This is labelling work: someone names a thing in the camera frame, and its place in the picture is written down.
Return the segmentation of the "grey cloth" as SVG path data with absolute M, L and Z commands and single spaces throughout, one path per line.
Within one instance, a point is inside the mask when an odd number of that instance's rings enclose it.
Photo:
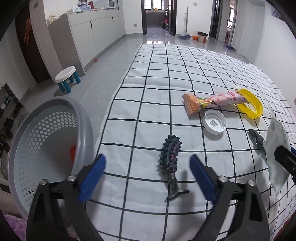
M 250 129 L 248 132 L 253 137 L 257 148 L 264 151 L 264 138 L 258 133 L 257 130 Z

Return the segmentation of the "red plastic bag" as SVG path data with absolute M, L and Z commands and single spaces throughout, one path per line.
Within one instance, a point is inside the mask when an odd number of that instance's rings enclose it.
M 72 164 L 74 164 L 75 154 L 76 154 L 76 145 L 73 145 L 73 146 L 70 148 L 70 160 L 71 160 L 71 163 L 72 163 Z

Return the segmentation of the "yellow plastic lid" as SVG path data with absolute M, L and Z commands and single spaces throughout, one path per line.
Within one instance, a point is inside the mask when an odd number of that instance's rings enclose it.
M 237 92 L 246 100 L 244 103 L 236 104 L 238 110 L 253 120 L 261 117 L 263 114 L 263 106 L 261 101 L 247 89 L 243 88 Z

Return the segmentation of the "white round cap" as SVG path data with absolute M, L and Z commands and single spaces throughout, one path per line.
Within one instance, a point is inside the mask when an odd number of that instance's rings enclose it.
M 217 110 L 206 111 L 202 123 L 205 129 L 213 135 L 220 135 L 227 128 L 225 116 Z

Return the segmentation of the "pink snack wrapper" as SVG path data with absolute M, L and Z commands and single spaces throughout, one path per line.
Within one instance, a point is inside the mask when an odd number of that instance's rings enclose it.
M 205 108 L 215 108 L 217 106 L 247 102 L 247 99 L 240 93 L 239 90 L 212 95 L 206 98 L 199 98 L 192 94 L 183 94 L 182 99 L 188 116 L 198 113 L 201 109 Z

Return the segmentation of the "small trash bin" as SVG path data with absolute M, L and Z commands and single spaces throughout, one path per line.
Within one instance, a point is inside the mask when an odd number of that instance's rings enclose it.
M 206 40 L 207 40 L 207 37 L 208 37 L 208 34 L 204 33 L 204 32 L 200 32 L 200 31 L 198 31 L 197 34 L 198 34 L 197 35 L 198 42 L 205 44 Z

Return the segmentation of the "grey perforated laundry basket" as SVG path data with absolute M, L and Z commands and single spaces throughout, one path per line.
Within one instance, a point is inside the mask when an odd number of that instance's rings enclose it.
M 78 101 L 55 97 L 34 109 L 14 135 L 8 164 L 10 192 L 21 216 L 28 218 L 40 180 L 63 181 L 93 161 L 93 128 Z

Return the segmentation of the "grey shoe rack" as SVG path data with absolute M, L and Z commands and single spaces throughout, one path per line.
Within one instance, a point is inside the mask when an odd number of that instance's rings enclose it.
M 23 105 L 7 83 L 1 86 L 1 156 L 10 151 L 9 141 L 13 139 L 13 126 Z

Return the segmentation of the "black white checkered tablecloth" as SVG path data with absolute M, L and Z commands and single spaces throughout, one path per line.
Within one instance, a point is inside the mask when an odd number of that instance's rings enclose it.
M 204 111 L 186 114 L 183 94 L 205 98 L 243 88 L 263 104 L 261 117 L 250 119 L 235 105 L 219 107 L 227 128 L 212 135 L 203 126 Z M 267 163 L 248 132 L 256 129 L 265 136 L 271 112 L 294 146 L 295 115 L 257 67 L 194 47 L 141 45 L 96 141 L 97 151 L 106 156 L 106 169 L 85 208 L 98 233 L 104 240 L 191 240 L 212 208 L 190 170 L 195 154 L 232 182 L 256 182 L 274 239 L 295 212 L 295 185 L 289 179 L 279 194 L 274 192 Z M 168 135 L 182 142 L 176 178 L 190 193 L 166 202 L 170 192 L 159 156 Z

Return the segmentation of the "white teal child stool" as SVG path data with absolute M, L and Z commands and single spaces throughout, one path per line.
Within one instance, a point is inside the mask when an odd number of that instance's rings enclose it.
M 69 80 L 70 83 L 74 83 L 74 81 L 76 81 L 77 84 L 81 83 L 80 77 L 74 66 L 67 67 L 56 75 L 54 81 L 58 84 L 61 92 L 71 92 L 71 88 L 68 85 L 67 80 Z

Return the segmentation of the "broom with blue dustpan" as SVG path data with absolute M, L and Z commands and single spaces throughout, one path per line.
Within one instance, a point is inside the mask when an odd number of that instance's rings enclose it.
M 177 7 L 177 20 L 176 20 L 176 35 L 180 40 L 189 40 L 191 35 L 188 33 L 188 18 L 189 6 Z

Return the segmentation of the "grey sideboard cabinet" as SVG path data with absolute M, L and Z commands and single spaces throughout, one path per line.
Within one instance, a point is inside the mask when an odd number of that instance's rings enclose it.
M 79 76 L 125 35 L 121 9 L 95 9 L 62 15 L 48 25 L 62 68 L 74 66 Z

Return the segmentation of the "dark wooden door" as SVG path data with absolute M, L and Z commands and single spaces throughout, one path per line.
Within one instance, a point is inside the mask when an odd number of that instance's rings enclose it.
M 40 84 L 50 79 L 50 75 L 41 57 L 33 33 L 29 3 L 27 3 L 15 18 L 16 35 L 24 60 L 35 82 Z

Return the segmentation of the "white microwave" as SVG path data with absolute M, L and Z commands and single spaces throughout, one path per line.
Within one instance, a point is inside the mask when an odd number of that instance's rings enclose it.
M 116 2 L 114 0 L 98 0 L 93 4 L 97 9 L 116 9 Z

